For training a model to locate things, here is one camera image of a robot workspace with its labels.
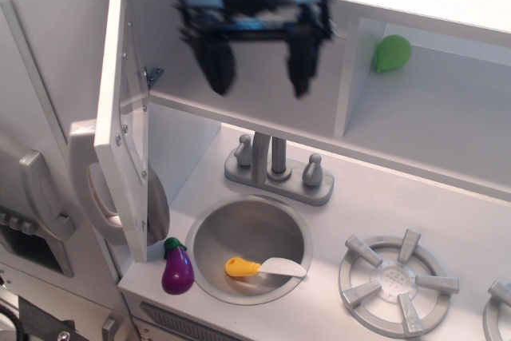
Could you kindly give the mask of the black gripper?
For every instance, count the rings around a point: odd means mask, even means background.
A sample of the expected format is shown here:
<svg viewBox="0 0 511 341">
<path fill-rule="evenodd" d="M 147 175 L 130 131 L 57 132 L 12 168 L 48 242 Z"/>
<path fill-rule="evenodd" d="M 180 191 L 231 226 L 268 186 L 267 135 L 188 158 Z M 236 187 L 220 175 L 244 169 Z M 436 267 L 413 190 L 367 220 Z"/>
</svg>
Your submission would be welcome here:
<svg viewBox="0 0 511 341">
<path fill-rule="evenodd" d="M 176 8 L 180 32 L 185 41 L 192 41 L 194 56 L 215 93 L 227 94 L 236 75 L 232 48 L 223 40 L 284 40 L 289 41 L 288 77 L 295 96 L 302 97 L 316 74 L 318 42 L 332 35 L 329 1 L 177 0 Z M 298 33 L 307 37 L 291 38 Z"/>
</svg>

